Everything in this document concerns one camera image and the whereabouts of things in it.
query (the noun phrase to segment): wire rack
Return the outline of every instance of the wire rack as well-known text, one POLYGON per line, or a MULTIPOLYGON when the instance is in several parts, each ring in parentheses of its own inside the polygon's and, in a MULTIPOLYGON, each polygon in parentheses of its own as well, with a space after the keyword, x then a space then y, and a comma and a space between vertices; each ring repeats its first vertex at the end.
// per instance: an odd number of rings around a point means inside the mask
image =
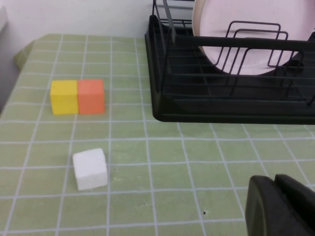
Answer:
POLYGON ((233 21, 226 37, 193 36, 191 20, 173 19, 163 0, 166 18, 156 0, 145 35, 153 115, 161 121, 230 123, 315 123, 315 40, 288 40, 281 25, 233 21), (232 31, 233 25, 246 25, 232 31), (273 29, 260 29, 261 26, 273 29), (269 33, 272 39, 238 38, 240 32, 269 33), (216 63, 200 51, 219 47, 216 63), (270 53, 271 72, 242 75, 251 50, 270 53), (290 60, 280 64, 283 54, 290 60), (233 56, 231 65, 227 58, 233 56), (228 73, 222 72, 226 67, 228 73))

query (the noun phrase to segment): cube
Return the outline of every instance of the cube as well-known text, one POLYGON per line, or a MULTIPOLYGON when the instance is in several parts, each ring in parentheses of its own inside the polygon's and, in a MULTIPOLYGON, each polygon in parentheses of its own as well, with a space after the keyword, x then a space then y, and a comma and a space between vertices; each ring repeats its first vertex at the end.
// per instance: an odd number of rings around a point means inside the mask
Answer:
POLYGON ((78 81, 78 101, 80 114, 104 113, 105 92, 103 80, 78 81))
POLYGON ((54 80, 50 87, 54 115, 78 114, 78 83, 76 80, 54 80))
POLYGON ((72 158, 78 190, 107 185, 106 161, 101 148, 75 153, 72 158))

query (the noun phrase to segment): white block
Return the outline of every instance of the white block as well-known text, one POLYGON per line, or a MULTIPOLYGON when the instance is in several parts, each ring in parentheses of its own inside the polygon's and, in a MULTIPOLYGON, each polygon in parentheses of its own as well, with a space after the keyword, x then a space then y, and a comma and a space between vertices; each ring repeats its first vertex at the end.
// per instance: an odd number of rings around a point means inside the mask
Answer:
POLYGON ((78 190, 107 185, 106 161, 101 148, 75 153, 73 166, 78 190))

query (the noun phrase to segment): green checkered tablecloth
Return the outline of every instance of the green checkered tablecloth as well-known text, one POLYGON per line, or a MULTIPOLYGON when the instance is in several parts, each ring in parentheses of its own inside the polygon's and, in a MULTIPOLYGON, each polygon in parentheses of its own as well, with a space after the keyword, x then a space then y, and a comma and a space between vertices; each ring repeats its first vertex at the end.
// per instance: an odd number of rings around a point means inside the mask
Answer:
POLYGON ((50 34, 15 57, 0 118, 0 235, 245 236, 252 175, 315 187, 315 127, 164 123, 143 39, 50 34), (52 80, 103 79, 104 115, 52 115, 52 80), (77 191, 72 154, 102 148, 108 186, 77 191))

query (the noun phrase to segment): rack tray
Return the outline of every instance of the rack tray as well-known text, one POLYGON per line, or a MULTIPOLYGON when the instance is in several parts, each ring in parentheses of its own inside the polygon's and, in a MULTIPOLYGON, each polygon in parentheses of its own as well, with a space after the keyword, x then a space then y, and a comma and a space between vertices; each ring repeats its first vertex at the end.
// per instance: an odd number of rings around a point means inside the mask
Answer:
POLYGON ((145 34, 153 115, 161 121, 315 124, 315 40, 196 37, 191 20, 160 18, 156 0, 145 34), (259 76, 218 70, 199 46, 292 52, 259 76))

